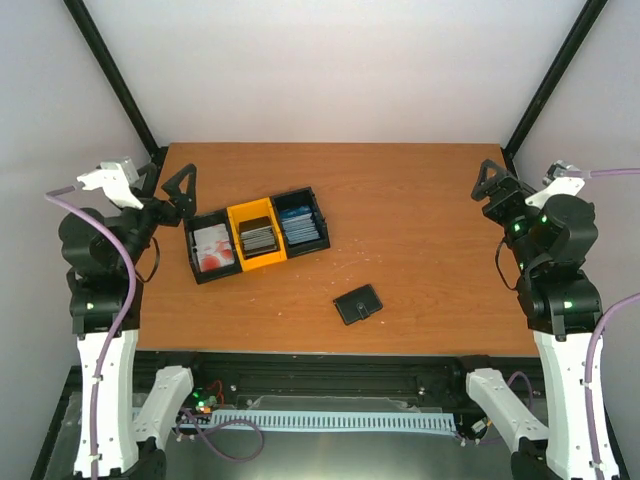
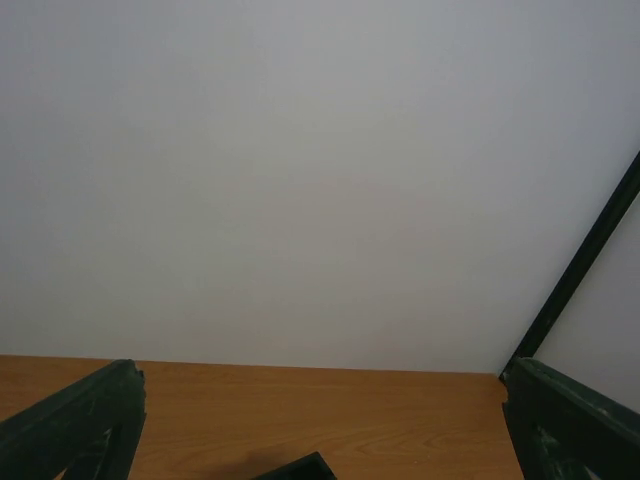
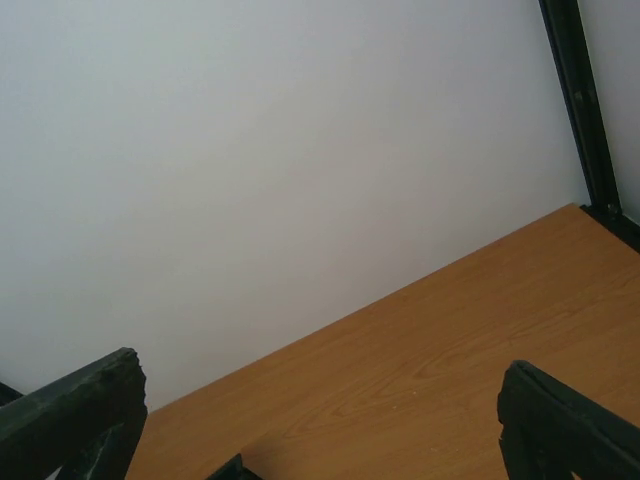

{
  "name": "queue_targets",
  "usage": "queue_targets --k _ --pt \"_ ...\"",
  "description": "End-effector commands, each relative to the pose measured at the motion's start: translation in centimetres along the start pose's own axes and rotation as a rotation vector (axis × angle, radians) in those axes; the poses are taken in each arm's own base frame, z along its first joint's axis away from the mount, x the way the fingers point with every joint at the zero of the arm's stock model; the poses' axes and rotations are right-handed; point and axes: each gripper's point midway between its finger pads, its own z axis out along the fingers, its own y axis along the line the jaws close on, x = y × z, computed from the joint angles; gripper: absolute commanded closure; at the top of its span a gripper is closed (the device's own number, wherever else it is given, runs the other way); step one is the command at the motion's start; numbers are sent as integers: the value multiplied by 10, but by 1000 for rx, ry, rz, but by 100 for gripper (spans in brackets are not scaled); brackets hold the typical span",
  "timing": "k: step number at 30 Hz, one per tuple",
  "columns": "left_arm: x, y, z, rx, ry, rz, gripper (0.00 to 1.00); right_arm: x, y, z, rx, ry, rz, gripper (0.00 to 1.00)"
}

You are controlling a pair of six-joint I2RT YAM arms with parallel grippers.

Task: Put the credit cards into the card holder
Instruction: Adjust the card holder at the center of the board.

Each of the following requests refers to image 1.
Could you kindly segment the black card holder wallet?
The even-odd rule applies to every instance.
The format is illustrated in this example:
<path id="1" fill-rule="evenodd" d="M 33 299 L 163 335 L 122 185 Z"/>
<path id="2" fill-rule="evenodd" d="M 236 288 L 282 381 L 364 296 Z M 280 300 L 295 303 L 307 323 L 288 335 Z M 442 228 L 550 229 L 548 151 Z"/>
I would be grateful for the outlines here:
<path id="1" fill-rule="evenodd" d="M 346 326 L 366 320 L 383 309 L 383 304 L 371 284 L 335 298 L 333 304 Z"/>

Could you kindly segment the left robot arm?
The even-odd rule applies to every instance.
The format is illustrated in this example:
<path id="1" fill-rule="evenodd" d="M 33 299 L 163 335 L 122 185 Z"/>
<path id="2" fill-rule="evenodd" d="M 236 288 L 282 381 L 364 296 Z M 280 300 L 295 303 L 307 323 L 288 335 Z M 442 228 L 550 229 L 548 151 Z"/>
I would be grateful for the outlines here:
<path id="1" fill-rule="evenodd" d="M 133 407 L 134 357 L 146 279 L 136 270 L 156 247 L 158 227 L 177 227 L 196 211 L 196 173 L 188 164 L 166 181 L 167 199 L 138 181 L 155 181 L 149 163 L 103 161 L 74 184 L 46 193 L 66 210 L 59 225 L 61 254 L 69 264 L 72 332 L 81 360 L 81 434 L 74 479 L 163 479 L 166 442 L 184 402 L 201 400 L 208 378 L 192 367 L 155 374 L 139 411 Z"/>

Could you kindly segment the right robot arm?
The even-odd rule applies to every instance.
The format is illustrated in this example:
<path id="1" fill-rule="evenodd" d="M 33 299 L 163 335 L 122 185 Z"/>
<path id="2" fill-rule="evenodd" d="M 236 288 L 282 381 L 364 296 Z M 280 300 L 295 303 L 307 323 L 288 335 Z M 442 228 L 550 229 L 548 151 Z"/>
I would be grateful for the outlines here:
<path id="1" fill-rule="evenodd" d="M 589 175 L 554 163 L 535 190 L 485 160 L 471 197 L 503 229 L 519 277 L 514 291 L 537 346 L 547 405 L 541 422 L 501 374 L 475 368 L 466 393 L 509 448 L 515 479 L 618 479 L 601 382 L 602 306 L 582 266 L 598 238 L 594 204 L 580 198 Z"/>

